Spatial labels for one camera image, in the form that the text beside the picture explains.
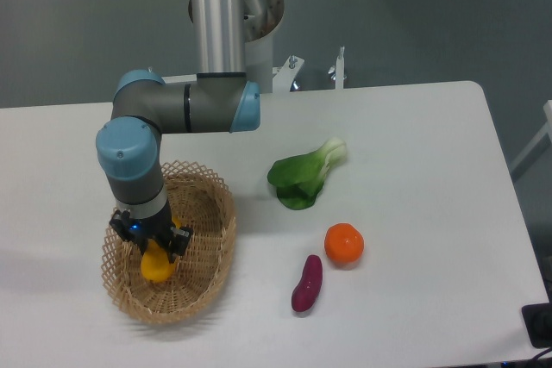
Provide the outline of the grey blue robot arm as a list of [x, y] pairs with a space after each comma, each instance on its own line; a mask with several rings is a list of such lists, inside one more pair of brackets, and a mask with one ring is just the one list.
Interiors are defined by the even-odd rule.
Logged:
[[146, 70], [126, 73], [110, 121], [97, 133], [98, 162], [116, 199], [111, 227], [169, 261], [185, 254], [192, 231], [176, 225], [160, 169], [166, 134], [241, 132], [260, 126], [260, 89], [248, 79], [243, 0], [191, 0], [199, 69], [192, 84], [168, 84]]

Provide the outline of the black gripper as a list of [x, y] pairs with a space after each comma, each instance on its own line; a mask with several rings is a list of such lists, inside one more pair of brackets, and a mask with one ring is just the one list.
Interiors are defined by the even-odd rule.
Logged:
[[170, 263], [185, 255], [193, 236], [192, 228], [173, 226], [168, 203], [153, 216], [141, 219], [132, 218], [128, 210], [116, 209], [109, 225], [122, 241], [136, 245], [141, 255], [147, 250], [147, 239], [166, 244], [165, 250]]

